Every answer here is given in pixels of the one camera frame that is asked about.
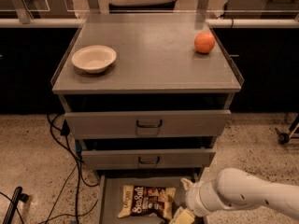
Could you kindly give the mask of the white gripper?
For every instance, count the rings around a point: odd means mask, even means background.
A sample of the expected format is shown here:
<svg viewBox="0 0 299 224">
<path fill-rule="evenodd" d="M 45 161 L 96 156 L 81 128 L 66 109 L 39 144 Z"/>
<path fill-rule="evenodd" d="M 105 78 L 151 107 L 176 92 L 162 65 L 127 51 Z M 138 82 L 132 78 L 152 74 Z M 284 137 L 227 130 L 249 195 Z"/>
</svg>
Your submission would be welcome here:
<svg viewBox="0 0 299 224">
<path fill-rule="evenodd" d="M 193 224 L 195 216 L 204 217 L 223 209 L 215 181 L 193 183 L 187 178 L 181 178 L 180 182 L 186 191 L 187 208 L 180 207 L 169 224 Z"/>
</svg>

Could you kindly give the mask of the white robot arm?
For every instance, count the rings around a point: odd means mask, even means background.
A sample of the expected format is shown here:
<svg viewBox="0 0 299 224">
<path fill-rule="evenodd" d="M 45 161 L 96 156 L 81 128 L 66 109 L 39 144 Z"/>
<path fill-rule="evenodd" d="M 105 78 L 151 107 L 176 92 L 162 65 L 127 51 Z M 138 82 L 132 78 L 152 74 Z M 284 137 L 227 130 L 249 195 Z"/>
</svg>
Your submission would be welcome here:
<svg viewBox="0 0 299 224">
<path fill-rule="evenodd" d="M 251 210 L 265 206 L 299 219 L 299 187 L 262 180 L 245 171 L 226 168 L 213 180 L 193 183 L 182 178 L 186 207 L 169 224 L 193 224 L 196 217 L 216 211 Z"/>
</svg>

